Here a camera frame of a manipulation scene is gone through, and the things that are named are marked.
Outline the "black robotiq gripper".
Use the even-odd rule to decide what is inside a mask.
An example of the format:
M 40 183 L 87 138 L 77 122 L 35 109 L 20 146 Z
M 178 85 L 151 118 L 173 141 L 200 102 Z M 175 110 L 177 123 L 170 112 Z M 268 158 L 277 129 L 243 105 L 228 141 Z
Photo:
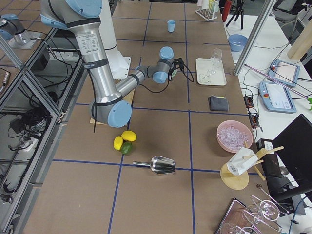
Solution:
M 175 58 L 174 62 L 169 70 L 169 79 L 172 79 L 178 72 L 178 70 L 183 71 L 183 59 Z

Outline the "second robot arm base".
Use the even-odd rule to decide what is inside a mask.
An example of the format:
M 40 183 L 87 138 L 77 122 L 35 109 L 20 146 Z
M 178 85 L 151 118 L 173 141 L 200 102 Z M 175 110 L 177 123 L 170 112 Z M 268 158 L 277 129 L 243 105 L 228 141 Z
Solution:
M 14 49 L 31 49 L 41 37 L 40 32 L 26 30 L 15 14 L 0 16 L 0 35 Z

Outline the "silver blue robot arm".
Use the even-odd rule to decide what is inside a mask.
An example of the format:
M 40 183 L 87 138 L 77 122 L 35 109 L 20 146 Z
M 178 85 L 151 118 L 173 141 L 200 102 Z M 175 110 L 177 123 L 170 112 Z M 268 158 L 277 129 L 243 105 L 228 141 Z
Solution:
M 71 31 L 78 42 L 84 68 L 88 71 L 94 90 L 90 106 L 92 118 L 111 127 L 125 126 L 131 118 L 132 107 L 123 98 L 145 79 L 164 83 L 176 70 L 173 49 L 162 47 L 155 66 L 139 66 L 122 81 L 115 83 L 110 60 L 100 35 L 100 0 L 42 0 L 41 21 L 51 27 Z

